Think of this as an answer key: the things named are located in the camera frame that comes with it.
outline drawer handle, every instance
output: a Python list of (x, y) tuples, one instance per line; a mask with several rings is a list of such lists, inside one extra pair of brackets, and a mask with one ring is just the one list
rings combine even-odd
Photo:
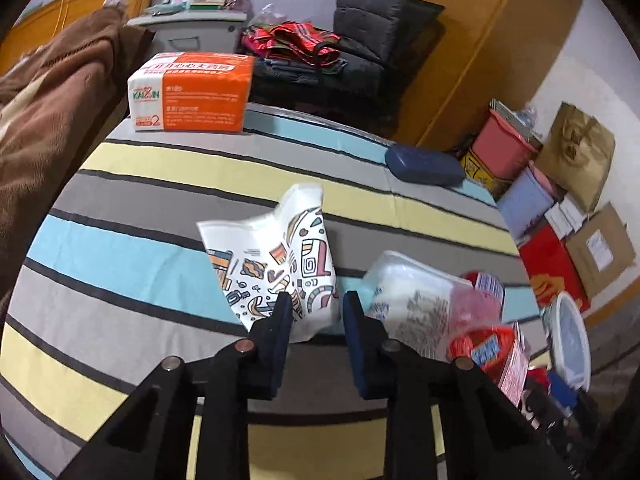
[[(199, 36), (193, 36), (192, 38), (173, 38), (170, 40), (167, 40), (169, 42), (169, 44), (175, 49), (176, 52), (199, 52), (200, 49), (200, 37)], [(182, 44), (180, 46), (180, 44), (178, 44), (179, 41), (184, 41), (184, 42), (189, 42), (189, 41), (194, 41), (195, 42), (195, 47), (189, 47), (186, 44)]]

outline white nightstand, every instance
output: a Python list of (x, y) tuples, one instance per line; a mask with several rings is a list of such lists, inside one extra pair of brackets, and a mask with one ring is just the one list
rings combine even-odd
[(199, 10), (139, 16), (127, 25), (156, 33), (147, 59), (158, 52), (234, 52), (246, 14), (235, 10)]

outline orange tissue package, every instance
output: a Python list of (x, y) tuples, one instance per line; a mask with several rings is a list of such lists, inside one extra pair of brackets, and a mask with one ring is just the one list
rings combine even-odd
[(134, 127), (239, 133), (253, 70), (239, 54), (156, 54), (128, 81)]

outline striped bed sheet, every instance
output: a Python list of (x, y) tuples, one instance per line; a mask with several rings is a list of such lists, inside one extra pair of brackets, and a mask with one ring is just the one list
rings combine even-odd
[[(123, 121), (69, 181), (20, 272), (0, 352), (4, 432), (39, 480), (55, 478), (164, 358), (215, 354), (245, 334), (208, 263), (196, 222), (271, 210), (291, 184), (324, 187), (340, 295), (384, 250), (506, 286), (548, 362), (535, 296), (491, 196), (400, 182), (386, 142), (277, 108), (249, 110), (244, 135), (135, 132)], [(434, 411), (436, 450), (444, 456)], [(196, 415), (188, 478), (193, 478)], [(361, 400), (340, 327), (290, 347), (272, 402), (250, 403), (252, 478), (375, 478), (385, 405)]]

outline brown paper bag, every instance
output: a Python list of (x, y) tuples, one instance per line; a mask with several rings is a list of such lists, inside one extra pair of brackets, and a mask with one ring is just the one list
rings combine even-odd
[(609, 175), (616, 141), (595, 118), (562, 103), (536, 166), (593, 212)]

